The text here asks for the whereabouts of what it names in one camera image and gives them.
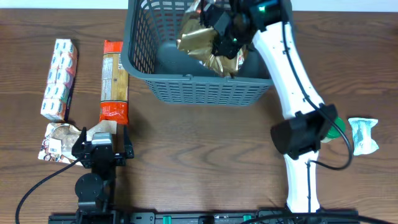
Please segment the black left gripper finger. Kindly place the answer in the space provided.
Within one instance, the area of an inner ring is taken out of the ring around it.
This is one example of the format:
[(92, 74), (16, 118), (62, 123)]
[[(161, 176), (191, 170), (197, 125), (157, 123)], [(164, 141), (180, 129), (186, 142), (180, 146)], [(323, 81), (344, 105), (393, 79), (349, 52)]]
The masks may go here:
[(74, 149), (81, 149), (81, 145), (86, 141), (86, 127), (83, 127), (81, 133), (74, 144)]
[(124, 150), (125, 150), (125, 152), (133, 152), (133, 145), (132, 145), (132, 142), (129, 137), (128, 127), (126, 125), (123, 127), (123, 131), (124, 131), (124, 140), (123, 140), (124, 141)]

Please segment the gold coffee bag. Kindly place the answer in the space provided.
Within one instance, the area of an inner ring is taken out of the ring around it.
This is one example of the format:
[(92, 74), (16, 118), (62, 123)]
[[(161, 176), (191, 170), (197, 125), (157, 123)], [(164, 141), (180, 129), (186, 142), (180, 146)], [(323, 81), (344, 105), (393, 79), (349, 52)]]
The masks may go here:
[(211, 9), (219, 7), (208, 1), (199, 0), (191, 4), (183, 15), (177, 48), (217, 75), (233, 77), (243, 66), (248, 56), (248, 49), (246, 46), (240, 47), (231, 59), (218, 55), (216, 41), (221, 39), (221, 35), (210, 25), (210, 20), (205, 16), (205, 13)]

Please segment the teal wipes packet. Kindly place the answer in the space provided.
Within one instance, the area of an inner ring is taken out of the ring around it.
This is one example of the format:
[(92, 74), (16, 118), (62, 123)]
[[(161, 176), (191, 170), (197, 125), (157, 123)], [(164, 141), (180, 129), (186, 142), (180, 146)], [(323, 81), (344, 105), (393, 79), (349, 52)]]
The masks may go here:
[(353, 134), (354, 156), (372, 154), (379, 149), (371, 137), (371, 130), (378, 123), (377, 119), (349, 118), (348, 122)]

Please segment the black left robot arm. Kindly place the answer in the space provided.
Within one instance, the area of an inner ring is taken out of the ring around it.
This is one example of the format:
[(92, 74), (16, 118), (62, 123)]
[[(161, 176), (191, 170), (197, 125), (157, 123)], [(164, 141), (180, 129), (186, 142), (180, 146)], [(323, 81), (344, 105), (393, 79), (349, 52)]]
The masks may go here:
[(87, 130), (72, 147), (72, 155), (91, 172), (81, 176), (75, 184), (78, 197), (77, 223), (129, 223), (129, 214), (114, 205), (116, 168), (134, 158), (132, 142), (126, 125), (123, 126), (123, 152), (114, 150), (111, 133), (95, 133), (87, 140)]

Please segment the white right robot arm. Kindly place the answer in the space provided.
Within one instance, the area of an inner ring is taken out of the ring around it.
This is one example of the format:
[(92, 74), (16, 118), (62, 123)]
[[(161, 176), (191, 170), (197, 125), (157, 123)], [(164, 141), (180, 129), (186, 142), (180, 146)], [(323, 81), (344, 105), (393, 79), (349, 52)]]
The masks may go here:
[(200, 1), (200, 21), (217, 35), (211, 53), (232, 59), (245, 45), (253, 45), (264, 61), (279, 96), (284, 121), (271, 128), (276, 149), (287, 168), (287, 207), (292, 213), (317, 213), (318, 151), (330, 128), (346, 135), (335, 119), (334, 105), (326, 105), (309, 80), (295, 46), (290, 1), (230, 1), (227, 11)]

